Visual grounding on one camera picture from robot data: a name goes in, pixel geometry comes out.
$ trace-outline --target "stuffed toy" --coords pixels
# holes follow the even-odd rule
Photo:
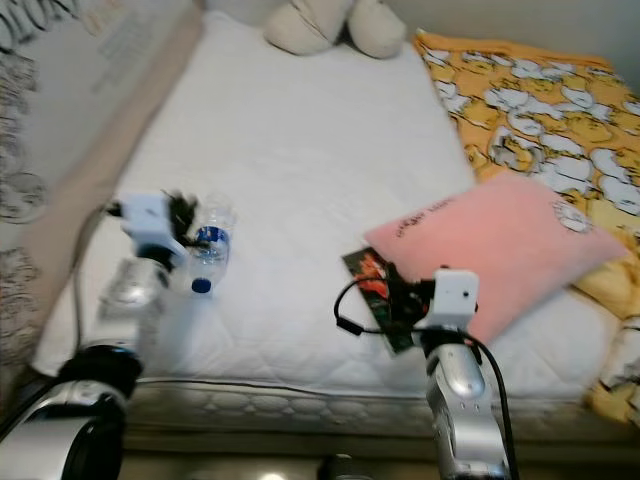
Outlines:
[[[265,39],[295,55],[311,55],[336,43],[347,25],[355,46],[374,58],[402,49],[406,25],[380,0],[290,0],[267,20]]]

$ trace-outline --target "blue bottle cap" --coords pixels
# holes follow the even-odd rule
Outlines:
[[[196,293],[207,293],[211,290],[211,281],[206,278],[196,278],[191,282],[191,290]]]

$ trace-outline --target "pink pillow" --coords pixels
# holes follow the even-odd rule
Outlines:
[[[547,295],[626,249],[578,209],[510,172],[365,238],[406,280],[432,278],[442,265],[480,277],[469,332],[490,341]]]

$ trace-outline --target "white mattress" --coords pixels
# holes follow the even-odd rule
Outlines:
[[[145,371],[205,383],[141,387],[134,422],[425,433],[428,427],[415,429],[428,415],[422,352],[393,357],[379,338],[337,330],[331,313],[349,281],[340,257],[363,245],[362,232],[472,186],[422,62],[409,45],[386,61],[347,46],[299,58],[221,14],[206,22],[119,192],[221,190],[234,200],[239,223],[214,298],[168,299]],[[105,221],[84,266],[86,329],[129,249],[117,222]],[[53,374],[71,350],[70,298],[67,289],[42,338],[34,366],[43,373]],[[372,324],[357,293],[344,312]],[[581,402],[615,329],[604,309],[562,291],[496,340],[516,416],[560,415],[565,423],[556,427],[565,434],[581,418],[595,426],[593,435],[611,438]]]

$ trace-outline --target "plastic bottle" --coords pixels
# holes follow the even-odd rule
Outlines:
[[[191,255],[189,274],[194,294],[211,294],[224,277],[235,223],[236,214],[225,195],[212,193],[201,203],[196,222],[196,239],[208,242],[209,245],[194,249]]]

